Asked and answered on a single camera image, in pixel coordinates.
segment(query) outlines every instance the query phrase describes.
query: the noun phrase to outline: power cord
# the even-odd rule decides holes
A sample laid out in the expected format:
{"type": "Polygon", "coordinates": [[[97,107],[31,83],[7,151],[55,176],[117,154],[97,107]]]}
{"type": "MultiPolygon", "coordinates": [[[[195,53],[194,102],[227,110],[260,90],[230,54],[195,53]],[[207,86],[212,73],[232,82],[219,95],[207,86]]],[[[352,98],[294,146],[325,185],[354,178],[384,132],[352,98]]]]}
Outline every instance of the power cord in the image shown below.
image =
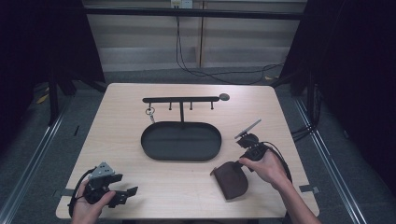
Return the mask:
{"type": "Polygon", "coordinates": [[[213,79],[215,79],[217,81],[221,81],[221,82],[224,82],[224,83],[227,83],[227,84],[231,84],[231,85],[253,85],[253,84],[259,83],[264,78],[264,72],[265,71],[274,69],[274,68],[279,67],[279,66],[283,66],[283,64],[284,64],[284,63],[268,64],[268,65],[265,65],[262,69],[255,70],[255,71],[241,71],[241,72],[233,71],[233,72],[220,72],[220,73],[211,73],[211,74],[208,74],[208,73],[205,73],[205,72],[202,72],[202,71],[190,70],[189,68],[187,68],[186,64],[184,63],[184,59],[183,59],[183,53],[182,53],[182,47],[181,47],[181,38],[180,38],[180,20],[179,20],[179,17],[177,17],[177,44],[176,44],[176,46],[177,46],[177,50],[176,50],[177,65],[183,71],[185,71],[185,72],[187,72],[187,73],[189,73],[189,74],[191,74],[193,76],[196,76],[196,77],[211,77],[211,78],[213,78],[213,79]],[[182,65],[180,64],[180,62],[178,60],[178,58],[179,58],[178,55],[180,55],[180,60],[181,60],[182,65]],[[256,80],[248,82],[248,83],[236,83],[236,82],[231,82],[231,81],[227,81],[227,80],[224,80],[224,79],[216,77],[216,76],[219,76],[219,75],[254,74],[254,73],[261,73],[261,75],[256,80]]]}
{"type": "Polygon", "coordinates": [[[315,112],[313,115],[313,120],[308,126],[300,128],[299,130],[296,130],[294,132],[291,132],[294,143],[302,140],[303,138],[311,134],[318,127],[318,123],[320,119],[321,102],[322,102],[322,95],[318,90],[318,86],[315,86],[314,97],[315,97],[315,104],[314,104],[315,112]]]}

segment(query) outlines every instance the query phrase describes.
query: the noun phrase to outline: brown leather case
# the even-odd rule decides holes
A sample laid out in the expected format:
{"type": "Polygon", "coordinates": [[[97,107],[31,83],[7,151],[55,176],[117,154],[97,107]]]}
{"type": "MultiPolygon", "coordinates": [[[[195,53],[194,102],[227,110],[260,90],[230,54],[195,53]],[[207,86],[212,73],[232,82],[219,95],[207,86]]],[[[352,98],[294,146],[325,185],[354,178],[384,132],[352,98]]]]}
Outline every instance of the brown leather case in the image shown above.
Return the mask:
{"type": "Polygon", "coordinates": [[[212,173],[219,183],[226,200],[231,200],[246,193],[248,179],[241,166],[233,161],[227,161],[212,173]]]}

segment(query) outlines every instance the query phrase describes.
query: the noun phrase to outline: hand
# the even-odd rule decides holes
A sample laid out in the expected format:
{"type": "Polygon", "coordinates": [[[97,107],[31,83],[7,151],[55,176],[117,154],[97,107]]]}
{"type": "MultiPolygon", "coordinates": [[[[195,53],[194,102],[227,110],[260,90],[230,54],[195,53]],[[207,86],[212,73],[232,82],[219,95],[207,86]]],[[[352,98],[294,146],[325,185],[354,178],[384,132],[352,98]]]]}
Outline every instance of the hand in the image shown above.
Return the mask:
{"type": "Polygon", "coordinates": [[[73,211],[73,217],[72,217],[73,224],[95,223],[96,220],[99,218],[100,214],[102,213],[102,208],[105,207],[111,201],[114,195],[116,195],[115,191],[109,191],[102,197],[102,199],[99,202],[95,204],[90,204],[87,202],[87,200],[85,200],[84,197],[81,197],[84,193],[85,186],[87,186],[87,184],[88,184],[88,180],[85,180],[81,183],[81,185],[78,188],[77,198],[79,199],[76,201],[73,211]]]}
{"type": "Polygon", "coordinates": [[[240,158],[239,162],[256,171],[259,177],[279,191],[292,223],[320,223],[288,180],[282,163],[274,152],[267,150],[259,161],[240,158]]]}
{"type": "Polygon", "coordinates": [[[239,162],[256,171],[264,181],[270,183],[274,189],[289,181],[279,158],[271,150],[267,150],[259,161],[251,161],[248,158],[240,158],[239,162]]]}

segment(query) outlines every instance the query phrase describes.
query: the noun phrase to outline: black oval tray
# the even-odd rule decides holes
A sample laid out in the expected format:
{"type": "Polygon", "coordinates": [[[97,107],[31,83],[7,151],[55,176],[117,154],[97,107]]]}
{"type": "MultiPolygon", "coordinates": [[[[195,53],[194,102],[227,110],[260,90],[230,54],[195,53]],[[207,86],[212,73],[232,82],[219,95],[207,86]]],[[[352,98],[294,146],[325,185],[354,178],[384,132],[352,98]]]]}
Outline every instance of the black oval tray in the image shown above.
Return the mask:
{"type": "Polygon", "coordinates": [[[145,153],[158,161],[209,161],[221,147],[219,130],[202,122],[156,122],[140,140],[145,153]]]}

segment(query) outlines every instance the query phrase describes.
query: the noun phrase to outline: black cable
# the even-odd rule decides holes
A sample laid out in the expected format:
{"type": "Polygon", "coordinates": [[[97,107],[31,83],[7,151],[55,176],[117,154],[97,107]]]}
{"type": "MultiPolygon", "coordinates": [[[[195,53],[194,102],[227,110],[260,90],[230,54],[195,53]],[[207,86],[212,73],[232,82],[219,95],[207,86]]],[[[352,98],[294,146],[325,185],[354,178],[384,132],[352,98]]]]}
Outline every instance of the black cable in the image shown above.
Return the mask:
{"type": "Polygon", "coordinates": [[[294,143],[305,138],[306,136],[311,134],[318,127],[318,123],[320,120],[321,101],[322,101],[322,96],[320,94],[320,91],[318,90],[318,87],[316,86],[315,87],[315,105],[314,105],[315,112],[314,112],[313,120],[309,123],[308,126],[300,128],[299,130],[296,130],[294,132],[291,132],[294,143]]]}
{"type": "Polygon", "coordinates": [[[277,81],[271,83],[269,86],[271,86],[272,88],[276,88],[280,85],[288,83],[288,82],[292,81],[294,78],[296,78],[297,76],[299,76],[301,73],[306,72],[305,70],[306,70],[306,68],[304,66],[299,66],[296,69],[296,71],[280,77],[277,81]]]}
{"type": "Polygon", "coordinates": [[[277,156],[277,158],[282,163],[283,169],[285,169],[285,172],[286,172],[286,176],[288,177],[288,180],[292,183],[293,180],[291,178],[291,172],[290,172],[289,166],[286,163],[285,158],[283,158],[282,153],[280,153],[280,150],[274,144],[272,144],[270,142],[262,142],[262,143],[269,144],[276,149],[276,151],[275,151],[272,147],[270,147],[270,150],[277,156]]]}
{"type": "Polygon", "coordinates": [[[284,63],[278,63],[278,64],[268,64],[265,65],[262,69],[260,70],[255,70],[255,71],[240,71],[240,72],[220,72],[220,73],[212,73],[212,74],[208,74],[205,72],[201,72],[201,71],[192,71],[189,68],[187,68],[186,64],[184,63],[184,58],[183,58],[183,53],[182,53],[182,47],[181,47],[181,38],[180,38],[180,21],[179,21],[179,17],[177,17],[177,50],[176,50],[176,56],[177,56],[177,65],[185,72],[188,72],[191,75],[194,75],[196,77],[212,77],[215,80],[227,83],[227,84],[232,84],[232,85],[253,85],[256,84],[260,81],[262,81],[262,79],[264,78],[264,72],[268,71],[270,69],[276,68],[278,66],[283,66],[284,63]],[[178,61],[178,55],[180,54],[180,60],[182,65],[180,64],[180,62],[178,61]],[[260,78],[258,78],[255,81],[249,82],[249,83],[235,83],[235,82],[230,82],[230,81],[226,81],[224,79],[218,78],[216,76],[218,75],[227,75],[227,74],[254,74],[254,73],[262,73],[260,78]]]}
{"type": "Polygon", "coordinates": [[[77,194],[79,186],[81,185],[82,180],[85,178],[85,176],[87,176],[88,174],[92,173],[95,169],[96,169],[96,167],[91,169],[91,170],[89,170],[89,171],[87,171],[87,172],[85,172],[85,174],[77,182],[76,188],[73,190],[72,198],[70,199],[70,204],[67,205],[67,206],[69,206],[69,215],[70,215],[70,217],[73,217],[73,210],[74,210],[74,206],[76,204],[76,201],[83,197],[83,196],[80,196],[80,197],[76,198],[76,194],[77,194]]]}

